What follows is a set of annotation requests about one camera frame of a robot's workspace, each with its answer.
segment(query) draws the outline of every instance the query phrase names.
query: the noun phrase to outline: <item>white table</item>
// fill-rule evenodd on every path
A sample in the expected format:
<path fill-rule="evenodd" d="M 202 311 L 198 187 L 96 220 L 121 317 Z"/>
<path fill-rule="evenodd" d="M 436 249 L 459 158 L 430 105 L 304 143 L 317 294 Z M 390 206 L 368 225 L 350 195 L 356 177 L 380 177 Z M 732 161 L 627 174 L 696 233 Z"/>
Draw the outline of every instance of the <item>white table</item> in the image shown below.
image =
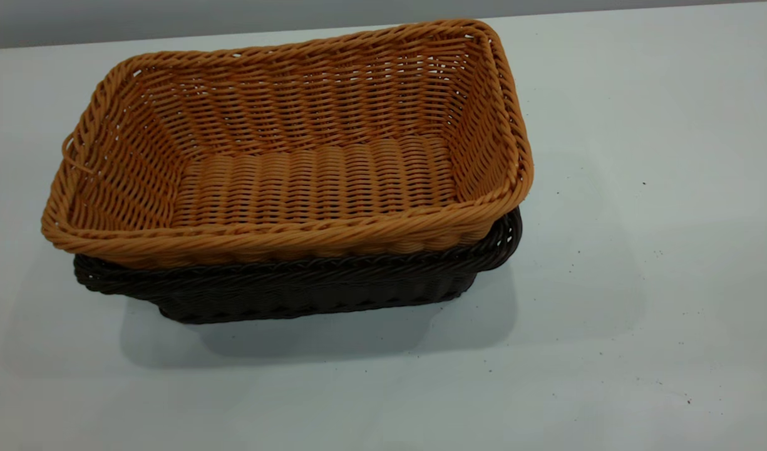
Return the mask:
<path fill-rule="evenodd" d="M 0 49 L 0 450 L 767 449 L 767 3 L 488 20 L 536 160 L 523 242 L 444 305 L 183 326 L 39 233 L 126 57 Z"/>

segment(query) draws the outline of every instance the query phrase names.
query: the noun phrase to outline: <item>wicker basket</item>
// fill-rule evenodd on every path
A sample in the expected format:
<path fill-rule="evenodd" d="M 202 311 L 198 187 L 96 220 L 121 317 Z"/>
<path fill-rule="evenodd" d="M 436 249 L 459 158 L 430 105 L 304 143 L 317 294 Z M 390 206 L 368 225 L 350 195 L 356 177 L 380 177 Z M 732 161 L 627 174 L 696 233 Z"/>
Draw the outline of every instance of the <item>wicker basket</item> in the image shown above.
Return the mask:
<path fill-rule="evenodd" d="M 143 54 L 63 156 L 43 234 L 137 269 L 443 251 L 533 180 L 500 40 L 472 20 Z"/>
<path fill-rule="evenodd" d="M 77 280 L 92 291 L 159 306 L 181 323 L 293 318 L 453 299 L 475 274 L 502 265 L 522 234 L 518 210 L 486 239 L 449 251 L 176 269 L 127 269 L 77 255 Z"/>

